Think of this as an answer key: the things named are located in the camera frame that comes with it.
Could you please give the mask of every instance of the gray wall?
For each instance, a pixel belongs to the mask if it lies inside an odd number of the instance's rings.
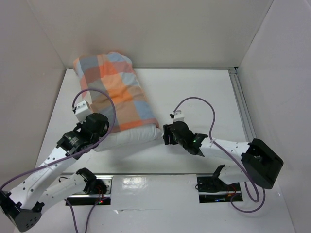
[[[310,232],[311,0],[274,0],[239,77],[257,136],[284,159],[295,229]]]
[[[66,67],[119,51],[135,67],[236,67],[273,0],[28,0]]]
[[[27,2],[0,1],[0,177],[35,166],[64,69]]]

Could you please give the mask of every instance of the white pillow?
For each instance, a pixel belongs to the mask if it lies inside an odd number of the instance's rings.
[[[158,139],[162,135],[162,131],[155,124],[147,124],[129,130],[111,133],[94,150],[99,152],[126,145],[145,143]]]

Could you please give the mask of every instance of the white table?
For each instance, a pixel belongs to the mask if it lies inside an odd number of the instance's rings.
[[[160,125],[171,123],[169,113],[184,98],[199,96],[215,107],[214,137],[245,141],[239,111],[226,70],[138,69],[138,79],[146,92]],[[78,78],[66,72],[37,161],[40,164],[56,141],[73,129],[76,119],[71,101],[80,90]],[[181,108],[194,132],[206,133],[212,114],[206,104],[189,101]],[[94,173],[209,173],[221,159],[192,156],[179,146],[164,146],[162,140],[84,155],[66,172],[87,167]],[[195,175],[114,176],[110,206],[98,206],[90,218],[88,233],[294,233],[294,228],[276,182],[267,190],[264,207],[257,213],[241,214],[229,203],[199,204]],[[241,208],[254,208],[242,187]],[[84,232],[90,206],[74,207],[78,229]],[[75,233],[69,207],[59,203],[44,214],[28,233]]]

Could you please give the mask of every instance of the metal edge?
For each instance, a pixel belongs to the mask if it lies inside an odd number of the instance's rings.
[[[232,83],[234,96],[237,101],[246,140],[252,141],[254,138],[256,138],[256,134],[251,121],[250,114],[248,112],[248,108],[240,85],[239,77],[237,75],[237,71],[235,68],[230,68],[228,69],[228,72]]]

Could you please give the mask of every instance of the checkered cloth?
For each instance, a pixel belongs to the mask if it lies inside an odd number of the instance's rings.
[[[159,127],[147,99],[139,86],[132,61],[118,53],[108,55],[82,56],[73,63],[80,78],[81,89],[103,90],[116,106],[116,122],[113,133],[153,123]],[[101,113],[112,123],[112,107],[101,93],[83,93],[94,112]]]

